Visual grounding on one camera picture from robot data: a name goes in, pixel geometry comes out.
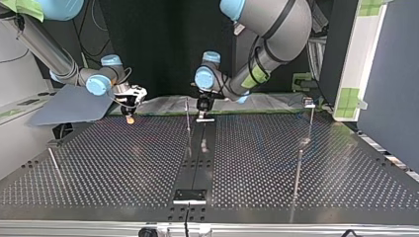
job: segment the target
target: gray panel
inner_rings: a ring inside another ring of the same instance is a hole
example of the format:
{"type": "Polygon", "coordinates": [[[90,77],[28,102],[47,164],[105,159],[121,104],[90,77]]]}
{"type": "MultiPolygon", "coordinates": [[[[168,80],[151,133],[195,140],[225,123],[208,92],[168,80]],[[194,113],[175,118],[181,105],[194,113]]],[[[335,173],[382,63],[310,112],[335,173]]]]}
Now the gray panel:
{"type": "Polygon", "coordinates": [[[359,128],[374,141],[419,171],[418,55],[419,1],[388,4],[359,128]]]}
{"type": "Polygon", "coordinates": [[[94,96],[84,87],[65,85],[31,117],[30,124],[48,125],[99,120],[106,114],[112,102],[113,99],[110,97],[94,96]]]}

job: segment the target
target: green tape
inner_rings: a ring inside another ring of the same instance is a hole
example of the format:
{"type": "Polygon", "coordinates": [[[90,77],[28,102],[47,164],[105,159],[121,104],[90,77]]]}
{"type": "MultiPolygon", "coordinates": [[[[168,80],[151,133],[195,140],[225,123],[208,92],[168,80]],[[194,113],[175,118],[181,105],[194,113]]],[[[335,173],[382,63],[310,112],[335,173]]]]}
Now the green tape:
{"type": "Polygon", "coordinates": [[[0,0],[0,2],[16,13],[27,14],[43,22],[42,6],[36,0],[0,0]]]}
{"type": "Polygon", "coordinates": [[[309,72],[305,72],[305,73],[295,73],[293,75],[293,91],[305,91],[308,92],[310,91],[309,88],[302,88],[299,85],[296,84],[296,81],[311,81],[312,77],[311,77],[311,73],[309,72]]]}
{"type": "Polygon", "coordinates": [[[8,112],[4,112],[4,113],[0,114],[0,119],[7,118],[7,117],[12,117],[14,115],[20,114],[21,112],[23,112],[23,110],[11,110],[11,111],[8,111],[8,112]]]}
{"type": "MultiPolygon", "coordinates": [[[[256,66],[253,68],[253,76],[255,77],[256,81],[260,84],[265,83],[269,80],[269,77],[266,77],[265,73],[262,71],[262,69],[259,66],[256,66]]],[[[253,87],[257,86],[258,84],[253,80],[252,76],[249,74],[249,76],[244,80],[244,82],[241,84],[242,87],[247,89],[252,89],[253,87]]]]}
{"type": "Polygon", "coordinates": [[[357,112],[358,103],[360,102],[359,94],[360,89],[358,88],[342,88],[335,117],[352,119],[357,112]]]}
{"type": "Polygon", "coordinates": [[[382,4],[382,0],[362,0],[358,15],[360,17],[378,16],[382,4]]]}

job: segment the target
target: dark curtain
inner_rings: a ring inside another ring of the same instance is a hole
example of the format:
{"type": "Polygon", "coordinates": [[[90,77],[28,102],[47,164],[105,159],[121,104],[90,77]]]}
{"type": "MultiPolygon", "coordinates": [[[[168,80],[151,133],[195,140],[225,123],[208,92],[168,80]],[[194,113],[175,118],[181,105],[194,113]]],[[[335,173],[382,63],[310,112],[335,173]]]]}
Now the dark curtain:
{"type": "Polygon", "coordinates": [[[231,75],[233,24],[214,0],[101,0],[115,52],[148,98],[196,95],[191,87],[206,50],[231,75]]]}

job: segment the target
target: robotic arm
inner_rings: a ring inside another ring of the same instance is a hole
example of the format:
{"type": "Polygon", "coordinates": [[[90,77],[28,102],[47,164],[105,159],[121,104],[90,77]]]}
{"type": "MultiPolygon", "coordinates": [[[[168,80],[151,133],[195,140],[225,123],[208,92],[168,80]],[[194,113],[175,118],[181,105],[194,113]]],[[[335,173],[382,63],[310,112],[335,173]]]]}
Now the robotic arm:
{"type": "Polygon", "coordinates": [[[0,23],[6,26],[48,68],[53,80],[86,87],[95,96],[107,96],[112,90],[115,100],[121,105],[128,123],[147,92],[137,85],[129,85],[130,72],[124,69],[117,55],[102,58],[99,70],[82,68],[42,27],[41,23],[26,15],[18,15],[0,5],[0,23]]]}
{"type": "Polygon", "coordinates": [[[213,103],[211,94],[221,94],[231,101],[244,103],[250,90],[265,83],[277,67],[294,60],[304,49],[312,27],[311,11],[306,0],[221,0],[221,11],[258,35],[249,62],[234,78],[218,70],[220,55],[204,53],[195,82],[200,88],[200,111],[207,112],[213,103]]]}

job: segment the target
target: perforated metal table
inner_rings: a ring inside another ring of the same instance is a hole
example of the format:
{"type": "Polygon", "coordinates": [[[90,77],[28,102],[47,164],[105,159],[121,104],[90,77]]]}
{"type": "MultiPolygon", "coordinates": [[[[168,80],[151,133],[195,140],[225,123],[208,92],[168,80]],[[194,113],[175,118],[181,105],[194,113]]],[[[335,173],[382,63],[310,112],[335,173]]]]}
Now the perforated metal table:
{"type": "Polygon", "coordinates": [[[419,225],[419,184],[328,115],[217,116],[190,134],[184,117],[136,120],[68,137],[59,169],[47,152],[23,164],[0,182],[0,219],[419,225]],[[207,204],[175,205],[177,190],[207,204]]]}

